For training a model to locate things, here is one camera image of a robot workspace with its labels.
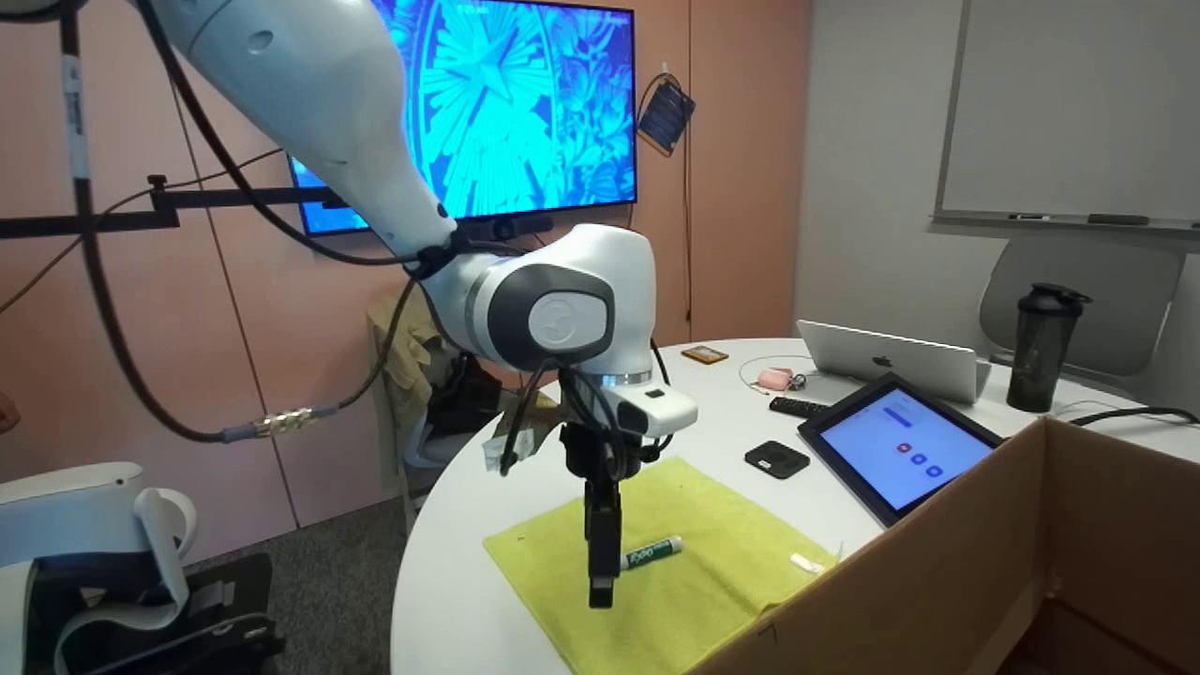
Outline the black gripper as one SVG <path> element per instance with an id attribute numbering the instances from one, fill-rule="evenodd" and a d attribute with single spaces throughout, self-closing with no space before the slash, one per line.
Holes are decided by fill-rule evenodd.
<path id="1" fill-rule="evenodd" d="M 660 456 L 649 415 L 600 388 L 597 377 L 566 372 L 562 383 L 566 467 L 585 476 L 589 602 L 607 606 L 622 571 L 622 500 L 614 480 L 630 480 Z"/>

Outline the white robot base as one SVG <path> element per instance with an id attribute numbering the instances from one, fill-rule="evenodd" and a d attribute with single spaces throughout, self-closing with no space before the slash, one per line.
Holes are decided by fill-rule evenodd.
<path id="1" fill-rule="evenodd" d="M 164 602 L 106 602 L 57 628 L 51 675 L 69 675 L 65 642 L 81 625 L 164 628 L 191 601 L 185 550 L 200 512 L 175 486 L 151 486 L 136 460 L 94 460 L 0 482 L 0 675 L 29 663 L 35 571 L 69 562 L 119 571 L 147 562 Z"/>

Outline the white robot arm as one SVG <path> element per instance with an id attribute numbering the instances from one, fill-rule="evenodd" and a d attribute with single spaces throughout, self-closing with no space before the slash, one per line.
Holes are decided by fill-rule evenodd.
<path id="1" fill-rule="evenodd" d="M 525 251 L 474 251 L 402 136 L 402 51 L 370 0 L 136 0 L 154 45 L 341 195 L 421 286 L 451 345 L 566 401 L 566 463 L 585 480 L 589 601 L 622 575 L 620 482 L 641 447 L 690 423 L 651 376 L 651 243 L 579 225 Z"/>

